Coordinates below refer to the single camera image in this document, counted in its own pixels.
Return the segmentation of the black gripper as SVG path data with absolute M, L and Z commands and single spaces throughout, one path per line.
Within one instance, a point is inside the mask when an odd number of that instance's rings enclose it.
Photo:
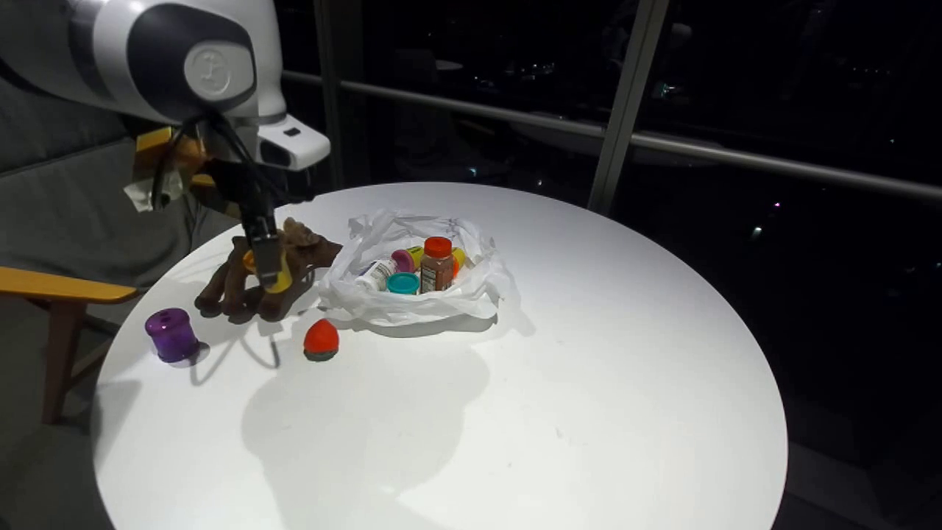
M 239 208 L 239 222 L 249 245 L 271 242 L 277 235 L 272 206 L 261 189 L 258 170 L 247 163 L 213 163 L 212 178 L 218 194 Z

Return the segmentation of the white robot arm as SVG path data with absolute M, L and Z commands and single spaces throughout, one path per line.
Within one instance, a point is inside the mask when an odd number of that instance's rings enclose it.
M 277 238 L 261 170 L 306 170 L 330 138 L 287 111 L 272 0 L 0 0 L 2 67 L 44 95 L 158 123 L 203 123 L 239 166 L 249 245 Z

